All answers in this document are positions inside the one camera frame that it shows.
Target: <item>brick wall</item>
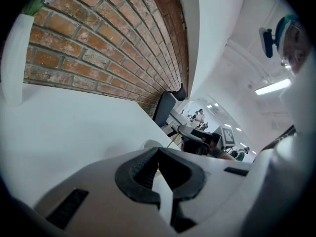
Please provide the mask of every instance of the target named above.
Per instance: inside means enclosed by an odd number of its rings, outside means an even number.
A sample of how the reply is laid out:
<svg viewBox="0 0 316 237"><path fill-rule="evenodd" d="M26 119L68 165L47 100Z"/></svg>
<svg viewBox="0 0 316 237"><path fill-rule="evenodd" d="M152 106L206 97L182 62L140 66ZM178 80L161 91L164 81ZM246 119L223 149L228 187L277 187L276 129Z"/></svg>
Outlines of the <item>brick wall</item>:
<svg viewBox="0 0 316 237"><path fill-rule="evenodd" d="M55 0L35 16L25 82L137 101L187 90L179 0Z"/></svg>

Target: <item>fluorescent light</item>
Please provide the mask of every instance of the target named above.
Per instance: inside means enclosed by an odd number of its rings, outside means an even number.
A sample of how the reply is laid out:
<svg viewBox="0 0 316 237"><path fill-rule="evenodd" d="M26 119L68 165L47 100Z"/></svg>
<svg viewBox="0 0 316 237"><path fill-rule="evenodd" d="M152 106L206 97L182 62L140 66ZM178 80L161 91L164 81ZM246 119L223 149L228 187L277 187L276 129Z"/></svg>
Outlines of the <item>fluorescent light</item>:
<svg viewBox="0 0 316 237"><path fill-rule="evenodd" d="M266 93L269 93L269 92L272 92L272 91L276 91L276 90L279 90L279 89L284 89L286 87L289 87L291 85L291 80L288 78L288 79L285 79L283 81L279 81L277 83L274 83L274 84L271 84L269 86L266 86L266 87L263 87L261 89L257 89L256 90L256 93L257 95L263 95L263 94L266 94Z"/></svg>

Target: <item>white table surface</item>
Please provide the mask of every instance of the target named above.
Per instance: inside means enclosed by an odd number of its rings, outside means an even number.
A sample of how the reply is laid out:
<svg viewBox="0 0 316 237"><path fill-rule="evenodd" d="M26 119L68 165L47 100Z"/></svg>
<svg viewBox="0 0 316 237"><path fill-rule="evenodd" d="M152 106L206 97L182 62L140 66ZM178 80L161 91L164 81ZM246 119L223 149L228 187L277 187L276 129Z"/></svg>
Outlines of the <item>white table surface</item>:
<svg viewBox="0 0 316 237"><path fill-rule="evenodd" d="M136 102L31 84L15 108L0 90L0 123L1 175L29 206L92 162L171 142Z"/></svg>

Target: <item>office chair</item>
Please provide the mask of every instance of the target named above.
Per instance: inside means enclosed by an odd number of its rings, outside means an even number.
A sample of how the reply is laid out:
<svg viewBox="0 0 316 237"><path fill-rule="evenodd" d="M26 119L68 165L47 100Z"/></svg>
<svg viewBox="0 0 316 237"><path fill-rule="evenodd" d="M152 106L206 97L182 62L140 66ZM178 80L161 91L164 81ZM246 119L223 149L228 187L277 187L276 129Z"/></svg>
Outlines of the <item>office chair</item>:
<svg viewBox="0 0 316 237"><path fill-rule="evenodd" d="M172 91L169 91L169 93L171 93L179 101L183 101L187 97L186 91L183 87L183 83L181 84L181 88L178 91L172 90Z"/></svg>
<svg viewBox="0 0 316 237"><path fill-rule="evenodd" d="M175 106L176 100L171 96L168 91L165 91L157 104L153 121L159 126L163 127L169 117L172 108Z"/></svg>

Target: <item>white vase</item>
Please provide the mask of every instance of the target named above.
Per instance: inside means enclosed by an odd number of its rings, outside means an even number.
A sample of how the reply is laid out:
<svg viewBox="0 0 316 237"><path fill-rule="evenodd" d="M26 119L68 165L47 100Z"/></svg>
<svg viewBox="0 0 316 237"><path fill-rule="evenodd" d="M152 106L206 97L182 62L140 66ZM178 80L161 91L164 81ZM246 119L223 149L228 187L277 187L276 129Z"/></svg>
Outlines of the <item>white vase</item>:
<svg viewBox="0 0 316 237"><path fill-rule="evenodd" d="M1 60L1 86L8 106L22 103L26 53L34 17L20 14L6 39Z"/></svg>

